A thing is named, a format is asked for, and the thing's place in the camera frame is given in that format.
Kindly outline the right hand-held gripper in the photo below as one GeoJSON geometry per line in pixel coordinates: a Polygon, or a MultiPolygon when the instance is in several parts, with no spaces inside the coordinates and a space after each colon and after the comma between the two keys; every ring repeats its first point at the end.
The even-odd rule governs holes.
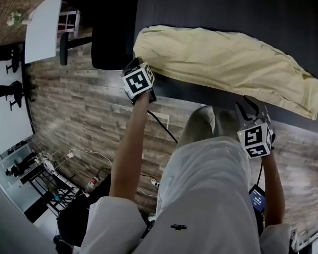
{"type": "Polygon", "coordinates": [[[256,102],[243,96],[245,101],[255,110],[255,118],[248,118],[243,106],[235,103],[235,111],[240,123],[237,135],[246,155],[249,159],[270,155],[272,148],[271,121],[267,108],[264,106],[262,112],[256,102]]]}

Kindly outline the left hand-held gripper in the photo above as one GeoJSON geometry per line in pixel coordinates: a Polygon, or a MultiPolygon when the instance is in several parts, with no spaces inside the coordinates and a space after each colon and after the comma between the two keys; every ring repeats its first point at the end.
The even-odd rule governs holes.
{"type": "Polygon", "coordinates": [[[133,59],[122,72],[123,88],[130,99],[132,105],[146,91],[149,92],[149,102],[156,101],[156,96],[153,90],[155,75],[150,66],[142,58],[133,59]]]}

